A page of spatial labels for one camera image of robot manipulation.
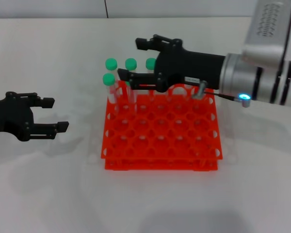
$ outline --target green test tube cap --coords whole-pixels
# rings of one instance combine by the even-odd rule
[[[113,74],[107,73],[102,77],[102,81],[106,86],[112,86],[115,84],[115,76]]]
[[[125,61],[125,68],[128,70],[135,70],[137,68],[137,61],[133,58],[129,58]]]
[[[117,61],[114,58],[109,58],[106,60],[107,70],[113,71],[117,69]]]
[[[145,62],[145,66],[148,70],[154,70],[156,59],[151,57],[148,58]]]

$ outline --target clear test tube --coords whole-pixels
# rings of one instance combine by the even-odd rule
[[[107,73],[103,76],[102,81],[107,88],[109,102],[117,105],[117,94],[114,75],[111,73]]]
[[[133,58],[129,58],[125,61],[125,68],[131,72],[135,72],[137,68],[137,61]]]
[[[147,68],[147,72],[149,74],[153,74],[154,73],[155,62],[156,62],[156,59],[153,58],[153,57],[148,58],[146,60],[145,67]],[[149,94],[150,94],[150,101],[153,101],[154,100],[154,90],[150,90]]]
[[[136,72],[137,61],[133,58],[129,58],[125,61],[125,68],[131,72]],[[137,96],[138,90],[132,90],[129,83],[127,84],[127,96],[131,107],[134,106],[134,110],[137,111]]]
[[[108,58],[106,60],[106,69],[108,71],[110,71],[110,73],[112,73],[115,77],[115,81],[118,80],[118,76],[117,76],[117,61],[114,58]]]
[[[147,72],[149,74],[153,74],[154,72],[154,67],[155,67],[155,62],[156,62],[156,59],[153,58],[153,57],[150,57],[146,60],[145,62],[145,67],[147,68]]]
[[[129,107],[130,109],[133,109],[135,112],[137,112],[137,91],[131,89],[129,82],[126,82],[126,89]]]

